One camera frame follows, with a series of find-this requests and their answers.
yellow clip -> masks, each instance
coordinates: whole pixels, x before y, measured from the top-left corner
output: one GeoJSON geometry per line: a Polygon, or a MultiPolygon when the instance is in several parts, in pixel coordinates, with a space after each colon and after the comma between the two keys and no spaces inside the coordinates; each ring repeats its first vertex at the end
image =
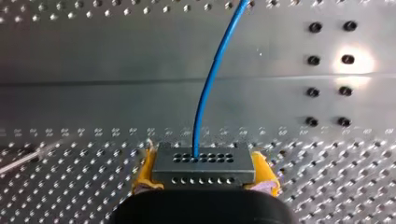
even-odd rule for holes
{"type": "Polygon", "coordinates": [[[139,184],[143,184],[149,186],[154,189],[163,189],[163,184],[156,184],[151,182],[151,170],[154,166],[155,157],[157,155],[157,151],[154,148],[146,149],[147,156],[145,164],[143,164],[142,169],[140,171],[139,176],[134,182],[134,188],[139,184]]]}
{"type": "Polygon", "coordinates": [[[276,187],[272,188],[271,194],[274,197],[277,197],[280,190],[280,183],[277,180],[276,175],[274,174],[270,165],[267,163],[266,158],[259,151],[253,151],[251,153],[251,159],[253,160],[253,165],[256,172],[255,180],[254,184],[246,185],[245,188],[251,189],[263,181],[273,181],[276,183],[276,187]]]}

perforated sheet metal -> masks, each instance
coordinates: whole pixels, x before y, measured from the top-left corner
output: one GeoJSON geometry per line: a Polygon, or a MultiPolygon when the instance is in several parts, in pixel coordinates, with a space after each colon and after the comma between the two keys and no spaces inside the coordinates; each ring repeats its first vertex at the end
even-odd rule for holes
{"type": "MultiPolygon", "coordinates": [[[[60,146],[43,161],[1,176],[2,223],[106,222],[130,196],[142,147],[60,146]]],[[[395,146],[386,142],[272,142],[257,148],[280,176],[282,194],[302,223],[392,223],[395,146]]],[[[23,149],[4,148],[1,164],[23,149]]]]}
{"type": "MultiPolygon", "coordinates": [[[[106,222],[148,137],[188,147],[236,5],[0,0],[0,164],[26,143],[78,136],[1,176],[0,222],[106,222]]],[[[395,223],[395,9],[392,0],[251,1],[209,97],[202,144],[262,150],[303,223],[395,223]]]]}

black object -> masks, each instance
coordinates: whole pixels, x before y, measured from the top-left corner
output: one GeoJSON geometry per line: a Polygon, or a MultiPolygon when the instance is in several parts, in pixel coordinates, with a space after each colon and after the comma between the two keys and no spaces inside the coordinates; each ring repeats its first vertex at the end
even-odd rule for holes
{"type": "Polygon", "coordinates": [[[343,126],[343,127],[349,127],[350,124],[351,124],[352,122],[350,121],[350,119],[341,117],[341,118],[339,118],[339,119],[337,120],[337,123],[338,123],[339,125],[343,126]]]}
{"type": "Polygon", "coordinates": [[[306,95],[310,96],[310,97],[318,97],[320,95],[320,90],[318,90],[317,88],[311,87],[308,90],[306,90],[306,95]]]}
{"type": "Polygon", "coordinates": [[[351,96],[353,90],[350,89],[350,88],[347,87],[347,86],[343,86],[343,87],[340,88],[340,90],[338,90],[338,92],[339,92],[341,95],[343,95],[343,96],[351,96]]]}
{"type": "Polygon", "coordinates": [[[254,190],[152,190],[125,200],[110,224],[297,224],[279,199],[254,190]]]}
{"type": "Polygon", "coordinates": [[[346,64],[353,64],[355,62],[355,57],[352,55],[346,54],[341,58],[341,62],[346,64]]]}
{"type": "Polygon", "coordinates": [[[309,25],[309,31],[310,31],[311,33],[317,34],[317,33],[319,33],[319,32],[321,31],[322,27],[323,27],[323,26],[322,26],[322,24],[321,24],[320,22],[318,22],[318,21],[312,22],[312,23],[309,25]]]}
{"type": "Polygon", "coordinates": [[[345,31],[352,32],[355,31],[356,28],[358,28],[358,24],[355,21],[347,21],[346,23],[344,23],[343,28],[345,31]]]}
{"type": "Polygon", "coordinates": [[[320,58],[318,56],[312,55],[309,56],[309,58],[307,59],[307,62],[309,65],[319,65],[320,64],[320,58]]]}
{"type": "Polygon", "coordinates": [[[315,119],[314,117],[308,117],[305,119],[305,123],[307,125],[309,125],[310,127],[317,127],[319,122],[317,119],[315,119]]]}

grey metal wall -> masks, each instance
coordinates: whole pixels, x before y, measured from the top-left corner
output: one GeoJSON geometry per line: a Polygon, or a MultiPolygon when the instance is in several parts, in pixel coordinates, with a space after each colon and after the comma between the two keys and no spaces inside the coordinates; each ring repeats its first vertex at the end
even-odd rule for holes
{"type": "MultiPolygon", "coordinates": [[[[26,143],[78,133],[74,147],[61,146],[47,163],[0,176],[1,222],[106,220],[127,195],[118,184],[139,162],[131,151],[147,137],[189,145],[205,76],[237,3],[0,1],[0,164],[26,143]],[[84,148],[88,157],[80,156],[84,148]],[[114,159],[120,148],[122,159],[114,159]],[[109,153],[97,156],[100,149],[109,153]],[[87,181],[97,183],[85,189],[87,181]]],[[[247,141],[262,150],[301,222],[394,222],[395,10],[391,0],[250,2],[211,92],[202,143],[247,141]],[[313,34],[316,21],[322,29],[313,34]],[[355,31],[344,30],[347,21],[355,31]],[[342,63],[344,55],[355,62],[342,63]],[[319,64],[308,64],[310,56],[319,64]],[[350,96],[339,94],[343,86],[350,96]],[[320,96],[306,96],[308,88],[320,96]],[[307,117],[318,126],[307,126],[307,117]],[[352,124],[341,127],[340,117],[352,124]]]]}

hole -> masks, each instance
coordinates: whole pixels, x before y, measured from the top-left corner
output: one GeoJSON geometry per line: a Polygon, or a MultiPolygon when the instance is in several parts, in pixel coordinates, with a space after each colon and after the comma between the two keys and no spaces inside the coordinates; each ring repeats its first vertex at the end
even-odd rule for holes
{"type": "Polygon", "coordinates": [[[341,156],[344,158],[348,158],[349,153],[347,151],[343,151],[343,152],[341,152],[341,156]]]}
{"type": "Polygon", "coordinates": [[[163,8],[163,13],[170,12],[170,11],[171,11],[171,7],[169,7],[169,6],[165,6],[163,8]]]}
{"type": "Polygon", "coordinates": [[[381,171],[381,175],[383,175],[383,176],[389,176],[389,175],[390,175],[390,171],[389,171],[389,170],[382,170],[382,171],[381,171]]]}
{"type": "Polygon", "coordinates": [[[113,7],[119,6],[121,5],[121,0],[112,0],[111,5],[113,5],[113,7]]]}
{"type": "Polygon", "coordinates": [[[282,155],[282,156],[286,156],[286,151],[285,150],[280,150],[279,154],[282,155]]]}
{"type": "Polygon", "coordinates": [[[212,5],[206,4],[206,5],[204,6],[204,10],[205,10],[205,11],[209,11],[210,9],[212,9],[212,5]]]}
{"type": "Polygon", "coordinates": [[[38,5],[38,10],[39,11],[47,11],[49,9],[49,7],[45,4],[40,4],[38,5]]]}
{"type": "Polygon", "coordinates": [[[270,0],[269,2],[270,2],[270,5],[273,7],[276,7],[278,5],[277,0],[270,0]]]}
{"type": "Polygon", "coordinates": [[[149,14],[149,13],[150,13],[149,7],[143,8],[143,13],[144,13],[145,15],[149,14]]]}
{"type": "Polygon", "coordinates": [[[358,210],[360,211],[364,211],[364,209],[366,209],[366,206],[364,206],[364,204],[359,204],[358,206],[356,206],[356,208],[358,208],[358,210]]]}
{"type": "Polygon", "coordinates": [[[94,0],[93,1],[93,6],[94,7],[101,7],[103,5],[102,0],[94,0]]]}
{"type": "Polygon", "coordinates": [[[389,158],[392,156],[392,152],[391,151],[385,151],[384,153],[382,153],[382,156],[385,158],[389,158]]]}
{"type": "Polygon", "coordinates": [[[66,3],[65,2],[59,2],[58,4],[56,4],[56,9],[62,11],[66,8],[66,3]]]}
{"type": "Polygon", "coordinates": [[[343,28],[347,32],[352,32],[355,31],[356,28],[358,28],[358,24],[355,21],[347,21],[346,23],[344,23],[343,28]]]}
{"type": "Polygon", "coordinates": [[[364,158],[369,158],[369,157],[370,157],[370,152],[364,151],[363,153],[361,153],[361,155],[362,155],[364,158]]]}
{"type": "Polygon", "coordinates": [[[184,6],[184,7],[183,7],[183,10],[184,10],[185,12],[189,12],[189,11],[191,11],[191,6],[190,6],[190,5],[184,6]]]}
{"type": "Polygon", "coordinates": [[[218,179],[218,183],[219,184],[224,184],[226,182],[226,179],[224,178],[224,177],[220,177],[219,179],[218,179]]]}
{"type": "Polygon", "coordinates": [[[235,179],[233,177],[230,177],[227,179],[227,184],[232,184],[235,182],[235,179]]]}
{"type": "Polygon", "coordinates": [[[388,189],[385,188],[385,187],[380,188],[378,191],[379,191],[381,194],[387,194],[387,193],[389,192],[388,189]]]}
{"type": "Polygon", "coordinates": [[[365,194],[365,193],[367,193],[367,188],[361,187],[361,188],[358,189],[358,191],[359,191],[360,193],[362,193],[362,194],[365,194]]]}
{"type": "Polygon", "coordinates": [[[355,57],[352,55],[346,54],[341,58],[341,62],[344,64],[353,64],[355,62],[355,57]]]}
{"type": "Polygon", "coordinates": [[[341,193],[346,193],[347,192],[347,188],[341,187],[340,189],[338,189],[338,191],[340,191],[341,193]]]}
{"type": "Polygon", "coordinates": [[[319,58],[319,56],[312,55],[312,56],[309,56],[309,57],[308,57],[308,59],[306,60],[306,62],[307,62],[309,65],[317,66],[317,65],[320,64],[320,58],[319,58]]]}
{"type": "Polygon", "coordinates": [[[75,3],[75,8],[76,8],[76,9],[80,9],[80,8],[82,8],[82,7],[84,7],[84,3],[83,3],[82,1],[77,1],[77,2],[75,3]]]}
{"type": "Polygon", "coordinates": [[[254,1],[250,1],[247,3],[247,8],[254,8],[256,6],[256,3],[254,1]]]}
{"type": "Polygon", "coordinates": [[[381,144],[380,142],[374,142],[374,146],[375,146],[375,147],[381,147],[382,144],[381,144]]]}
{"type": "Polygon", "coordinates": [[[232,2],[228,2],[225,4],[225,9],[231,9],[233,8],[233,3],[232,2]]]}

